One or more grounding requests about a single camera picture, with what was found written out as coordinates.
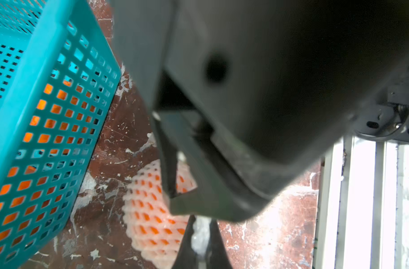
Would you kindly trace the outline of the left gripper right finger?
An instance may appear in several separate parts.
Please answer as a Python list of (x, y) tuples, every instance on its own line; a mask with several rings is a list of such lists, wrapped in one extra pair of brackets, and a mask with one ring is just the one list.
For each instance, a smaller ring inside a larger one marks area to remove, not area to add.
[(216, 220), (210, 223), (210, 240), (207, 247), (208, 269), (232, 269)]

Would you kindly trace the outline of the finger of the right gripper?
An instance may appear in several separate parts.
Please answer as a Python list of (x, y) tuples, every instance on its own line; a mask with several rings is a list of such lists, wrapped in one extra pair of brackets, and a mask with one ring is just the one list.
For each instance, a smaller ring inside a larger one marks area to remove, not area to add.
[(174, 137), (170, 138), (170, 135), (166, 134), (160, 116), (153, 114), (151, 117), (151, 124), (156, 137), (157, 148), (159, 149), (163, 200), (170, 213), (174, 215), (197, 215), (198, 212), (192, 209), (195, 193), (192, 192), (181, 197), (176, 188), (178, 152), (180, 151), (182, 155), (185, 154), (177, 143), (182, 142), (182, 140), (194, 139), (194, 132), (185, 119), (181, 117), (175, 117), (175, 119), (179, 122), (177, 127), (169, 131), (169, 134), (174, 135)]

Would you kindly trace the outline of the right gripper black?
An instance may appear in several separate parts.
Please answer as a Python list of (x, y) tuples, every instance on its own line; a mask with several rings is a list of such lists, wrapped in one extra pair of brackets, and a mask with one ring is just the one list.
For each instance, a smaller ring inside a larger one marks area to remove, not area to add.
[(173, 215), (240, 222), (345, 135), (409, 144), (409, 1), (111, 1)]

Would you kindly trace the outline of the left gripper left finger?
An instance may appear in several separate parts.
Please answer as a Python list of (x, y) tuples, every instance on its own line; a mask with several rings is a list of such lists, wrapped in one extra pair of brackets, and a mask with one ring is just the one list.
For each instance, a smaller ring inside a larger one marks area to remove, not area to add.
[(195, 221), (196, 217), (191, 215), (172, 269), (198, 269), (197, 253), (191, 247)]

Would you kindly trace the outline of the orange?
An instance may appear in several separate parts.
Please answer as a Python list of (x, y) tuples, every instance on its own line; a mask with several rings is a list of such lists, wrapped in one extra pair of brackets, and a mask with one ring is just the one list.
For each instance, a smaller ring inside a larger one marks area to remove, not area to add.
[(32, 159), (90, 155), (104, 121), (100, 96), (67, 77), (46, 84), (23, 142)]
[(64, 163), (14, 164), (0, 188), (0, 268), (18, 267), (65, 226), (77, 180)]
[(123, 196), (123, 222), (132, 247), (157, 269), (170, 269), (177, 258), (189, 216), (174, 216), (163, 199), (160, 161), (129, 178)]

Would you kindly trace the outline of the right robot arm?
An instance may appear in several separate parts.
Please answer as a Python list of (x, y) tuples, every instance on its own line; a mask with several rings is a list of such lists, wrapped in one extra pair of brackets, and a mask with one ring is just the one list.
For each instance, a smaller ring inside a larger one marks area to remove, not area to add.
[(110, 1), (173, 215), (239, 222), (347, 134), (409, 143), (409, 1)]

